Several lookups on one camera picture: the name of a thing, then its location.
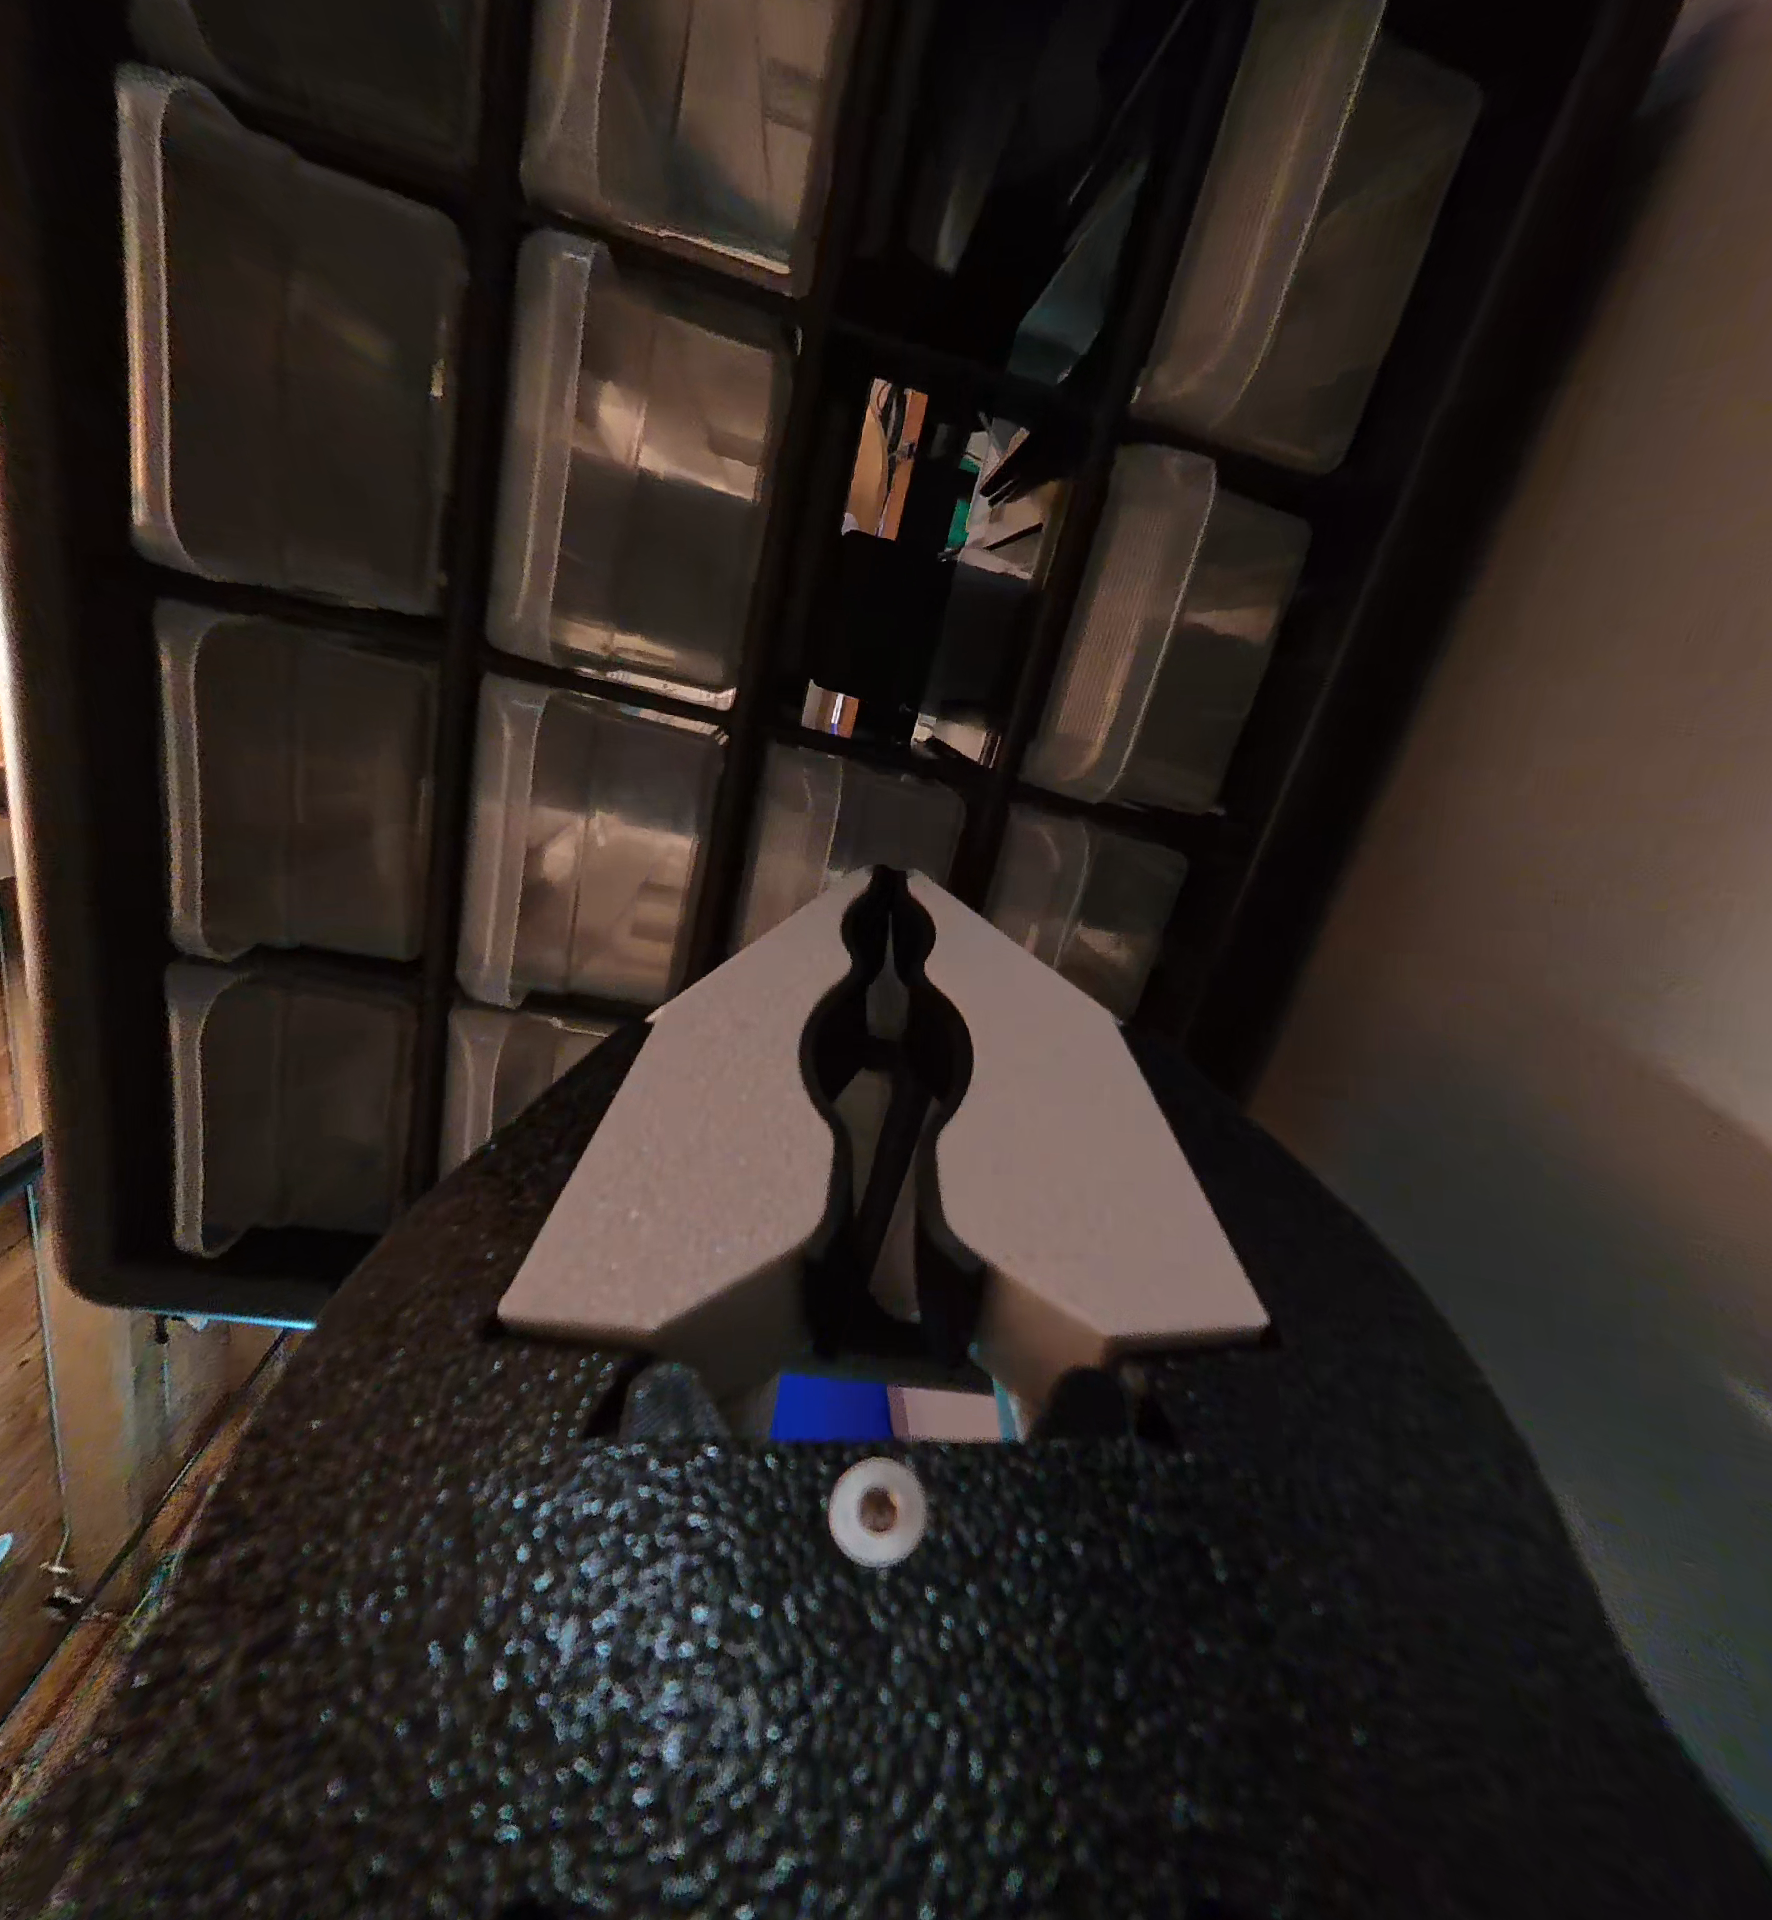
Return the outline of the set of clear cabinet drawers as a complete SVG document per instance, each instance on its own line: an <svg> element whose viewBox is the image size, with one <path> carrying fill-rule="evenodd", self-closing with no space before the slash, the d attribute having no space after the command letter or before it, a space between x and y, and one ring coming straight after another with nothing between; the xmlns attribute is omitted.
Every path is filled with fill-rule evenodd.
<svg viewBox="0 0 1772 1920"><path fill-rule="evenodd" d="M172 1250L337 1275L846 873L1187 1028L1407 492L1499 5L133 5Z"/></svg>

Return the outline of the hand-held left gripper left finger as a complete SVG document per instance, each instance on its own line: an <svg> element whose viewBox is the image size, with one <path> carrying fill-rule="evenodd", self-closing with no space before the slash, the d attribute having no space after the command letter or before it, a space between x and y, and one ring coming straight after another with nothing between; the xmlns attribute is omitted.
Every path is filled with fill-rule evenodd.
<svg viewBox="0 0 1772 1920"><path fill-rule="evenodd" d="M894 870L856 873L658 1007L498 1304L506 1330L676 1361L723 1401L873 1343L838 1097L892 909Z"/></svg>

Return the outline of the black drawer cabinet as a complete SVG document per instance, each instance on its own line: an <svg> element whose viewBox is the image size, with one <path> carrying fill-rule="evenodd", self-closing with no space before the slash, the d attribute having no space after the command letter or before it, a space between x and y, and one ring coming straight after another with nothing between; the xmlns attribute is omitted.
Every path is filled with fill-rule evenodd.
<svg viewBox="0 0 1772 1920"><path fill-rule="evenodd" d="M160 1316L308 1327L337 1275L290 1273L322 1243L275 1234L245 1264L179 1258L164 1228L167 1148L158 573L130 532L130 366L118 73L133 5L0 5L0 649L9 806L43 1043L48 1220L86 1298ZM1499 5L1522 61L1491 205L1473 215L1460 358L1442 388L1329 702L1286 783L1239 941L1184 1046L1254 1090L1336 870L1416 703L1517 447L1560 282L1594 220L1681 5Z"/></svg>

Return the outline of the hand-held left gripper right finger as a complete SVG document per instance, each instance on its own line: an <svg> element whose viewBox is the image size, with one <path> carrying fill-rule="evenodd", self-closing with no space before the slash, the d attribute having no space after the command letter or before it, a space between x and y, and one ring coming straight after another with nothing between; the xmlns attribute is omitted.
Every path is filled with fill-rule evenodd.
<svg viewBox="0 0 1772 1920"><path fill-rule="evenodd" d="M933 1140L944 1243L983 1269L969 1352L1034 1415L1075 1369L1254 1343L1270 1319L1122 1025L924 876L922 981L969 1072Z"/></svg>

